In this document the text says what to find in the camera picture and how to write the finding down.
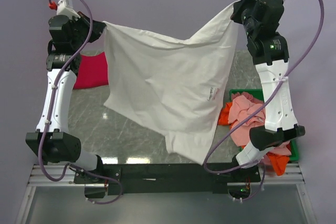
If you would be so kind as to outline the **white t shirt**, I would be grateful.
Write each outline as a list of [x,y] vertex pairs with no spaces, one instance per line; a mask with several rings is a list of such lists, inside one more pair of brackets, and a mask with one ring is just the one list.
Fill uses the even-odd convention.
[[106,23],[105,106],[162,134],[169,153],[203,164],[235,54],[232,14],[228,5],[186,40]]

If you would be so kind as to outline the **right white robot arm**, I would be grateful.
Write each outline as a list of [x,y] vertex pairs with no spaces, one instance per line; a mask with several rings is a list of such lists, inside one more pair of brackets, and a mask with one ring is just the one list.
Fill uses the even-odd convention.
[[289,52],[286,39],[277,32],[284,13],[283,0],[240,0],[234,3],[233,22],[242,24],[247,48],[261,80],[265,105],[265,123],[250,129],[250,140],[236,155],[230,169],[235,181],[241,182],[269,151],[282,143],[304,136],[291,102],[287,70]]

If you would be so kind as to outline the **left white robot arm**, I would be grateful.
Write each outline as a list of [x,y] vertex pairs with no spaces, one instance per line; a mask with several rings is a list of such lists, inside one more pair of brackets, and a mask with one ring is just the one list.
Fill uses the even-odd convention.
[[26,144],[41,164],[67,162],[87,170],[91,182],[104,179],[101,158],[84,151],[81,141],[69,134],[68,113],[72,90],[81,63],[85,41],[94,42],[102,35],[105,23],[91,20],[82,12],[58,14],[48,21],[47,93],[41,118]]

